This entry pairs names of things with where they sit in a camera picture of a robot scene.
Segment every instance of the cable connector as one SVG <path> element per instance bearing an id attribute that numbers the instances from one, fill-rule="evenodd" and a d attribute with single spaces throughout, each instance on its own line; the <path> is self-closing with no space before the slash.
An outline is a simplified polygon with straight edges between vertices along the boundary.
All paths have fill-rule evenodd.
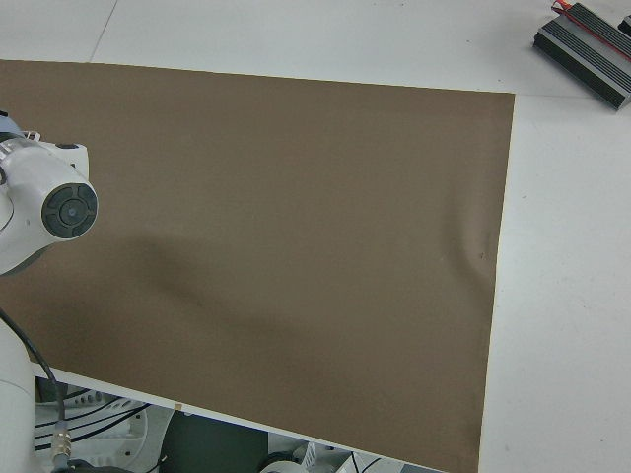
<path id="1" fill-rule="evenodd" d="M 55 424 L 55 430 L 52 433 L 50 441 L 53 472 L 66 471 L 68 468 L 68 460 L 71 453 L 71 439 L 68 432 L 68 423 L 59 421 Z"/>

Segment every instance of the white tabletop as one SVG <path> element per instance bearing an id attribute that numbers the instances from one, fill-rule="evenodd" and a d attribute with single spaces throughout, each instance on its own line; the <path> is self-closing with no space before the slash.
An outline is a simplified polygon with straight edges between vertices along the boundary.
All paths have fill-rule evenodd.
<path id="1" fill-rule="evenodd" d="M 516 93 L 480 471 L 629 471 L 631 106 L 531 48 L 550 3 L 5 0 L 0 58 Z"/>

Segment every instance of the red wire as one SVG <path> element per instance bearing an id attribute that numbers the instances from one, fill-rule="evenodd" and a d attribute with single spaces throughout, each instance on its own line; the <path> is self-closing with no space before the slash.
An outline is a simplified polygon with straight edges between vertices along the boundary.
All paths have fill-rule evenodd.
<path id="1" fill-rule="evenodd" d="M 561 5 L 561 8 L 555 7 L 554 5 L 556 4 Z M 604 37 L 600 37 L 598 36 L 596 33 L 594 33 L 592 30 L 590 30 L 586 25 L 584 25 L 583 23 L 581 23 L 580 20 L 578 20 L 574 15 L 572 15 L 570 12 L 568 12 L 568 9 L 570 9 L 572 7 L 572 5 L 570 5 L 569 3 L 567 3 L 565 0 L 556 0 L 553 4 L 552 4 L 552 11 L 558 13 L 559 15 L 565 15 L 568 20 L 570 20 L 572 23 L 578 25 L 579 27 L 581 27 L 583 30 L 585 30 L 586 32 L 588 32 L 589 34 L 591 34 L 593 37 L 595 37 L 598 41 L 606 44 L 607 46 L 609 46 L 610 48 L 612 48 L 614 51 L 616 51 L 618 54 L 620 54 L 621 56 L 623 56 L 624 58 L 626 58 L 627 61 L 631 61 L 631 56 L 629 54 L 627 54 L 626 52 L 624 52 L 623 50 L 619 49 L 615 44 L 610 43 L 609 41 L 607 41 Z"/>

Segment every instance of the dark green surface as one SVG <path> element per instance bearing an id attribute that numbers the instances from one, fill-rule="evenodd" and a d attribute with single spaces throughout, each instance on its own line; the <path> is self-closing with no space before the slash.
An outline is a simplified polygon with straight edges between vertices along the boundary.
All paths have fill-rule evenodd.
<path id="1" fill-rule="evenodd" d="M 175 412 L 160 473 L 256 473 L 267 456 L 267 432 Z"/>

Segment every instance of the brown paper sheet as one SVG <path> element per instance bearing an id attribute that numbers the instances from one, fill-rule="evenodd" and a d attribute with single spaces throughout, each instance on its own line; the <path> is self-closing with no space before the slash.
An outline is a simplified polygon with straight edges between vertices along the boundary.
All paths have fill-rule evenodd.
<path id="1" fill-rule="evenodd" d="M 100 197 L 1 280 L 55 367 L 476 471 L 512 95 L 13 61 L 0 91 Z"/>

